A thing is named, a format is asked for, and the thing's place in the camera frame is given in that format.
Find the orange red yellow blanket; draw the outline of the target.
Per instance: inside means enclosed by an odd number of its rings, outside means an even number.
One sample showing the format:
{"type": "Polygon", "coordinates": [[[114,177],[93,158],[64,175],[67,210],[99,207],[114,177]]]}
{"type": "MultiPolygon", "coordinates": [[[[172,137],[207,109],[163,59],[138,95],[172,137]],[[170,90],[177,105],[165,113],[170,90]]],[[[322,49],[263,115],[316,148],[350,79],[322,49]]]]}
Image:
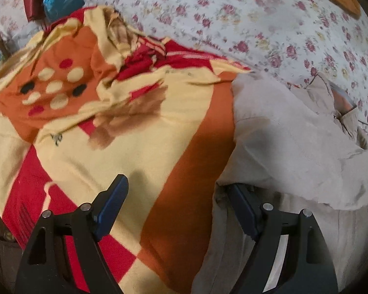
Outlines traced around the orange red yellow blanket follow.
{"type": "Polygon", "coordinates": [[[249,68],[156,39],[106,6],[79,9],[0,67],[0,216],[24,247],[44,210],[129,192],[101,251],[125,293],[190,293],[234,149],[249,68]]]}

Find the beige grey jacket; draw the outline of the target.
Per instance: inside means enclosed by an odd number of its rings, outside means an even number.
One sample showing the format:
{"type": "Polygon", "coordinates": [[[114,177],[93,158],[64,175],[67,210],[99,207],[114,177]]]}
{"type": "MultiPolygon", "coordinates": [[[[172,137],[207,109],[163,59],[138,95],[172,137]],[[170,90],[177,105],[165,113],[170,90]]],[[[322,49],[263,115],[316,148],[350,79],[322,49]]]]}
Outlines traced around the beige grey jacket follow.
{"type": "Polygon", "coordinates": [[[338,288],[359,276],[368,261],[368,135],[357,107],[342,113],[333,91],[322,75],[304,88],[255,73],[233,81],[236,146],[216,181],[209,248],[193,293],[229,293],[254,247],[223,191],[235,183],[254,186],[279,210],[309,209],[338,288]]]}

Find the floral white quilt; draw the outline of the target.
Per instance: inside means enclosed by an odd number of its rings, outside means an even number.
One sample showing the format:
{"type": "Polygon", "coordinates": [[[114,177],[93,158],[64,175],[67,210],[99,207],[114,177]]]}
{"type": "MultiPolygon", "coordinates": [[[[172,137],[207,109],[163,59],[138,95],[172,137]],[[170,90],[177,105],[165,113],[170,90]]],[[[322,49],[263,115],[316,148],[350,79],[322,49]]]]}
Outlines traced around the floral white quilt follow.
{"type": "Polygon", "coordinates": [[[224,55],[284,84],[321,72],[358,107],[368,133],[368,16],[330,0],[84,0],[110,5],[133,27],[224,55]]]}

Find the dark red box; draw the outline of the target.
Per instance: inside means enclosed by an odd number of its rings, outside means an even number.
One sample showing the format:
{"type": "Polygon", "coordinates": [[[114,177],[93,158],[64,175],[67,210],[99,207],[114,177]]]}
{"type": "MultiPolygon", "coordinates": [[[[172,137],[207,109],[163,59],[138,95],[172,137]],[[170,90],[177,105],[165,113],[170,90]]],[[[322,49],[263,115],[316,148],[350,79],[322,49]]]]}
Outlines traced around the dark red box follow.
{"type": "Polygon", "coordinates": [[[23,0],[28,22],[39,21],[45,18],[43,0],[23,0]]]}

